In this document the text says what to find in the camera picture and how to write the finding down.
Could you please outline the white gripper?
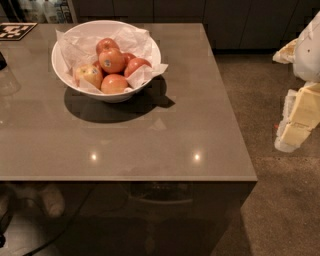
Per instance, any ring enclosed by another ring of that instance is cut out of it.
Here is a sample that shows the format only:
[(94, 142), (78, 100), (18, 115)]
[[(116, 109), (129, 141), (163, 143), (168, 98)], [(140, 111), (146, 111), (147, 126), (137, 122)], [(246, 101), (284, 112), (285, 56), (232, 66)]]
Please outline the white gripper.
[(277, 51), (272, 60), (281, 64), (293, 63), (294, 74), (307, 81), (298, 91), (288, 91), (283, 119), (276, 133), (275, 148), (291, 153), (320, 123), (320, 11), (299, 37)]

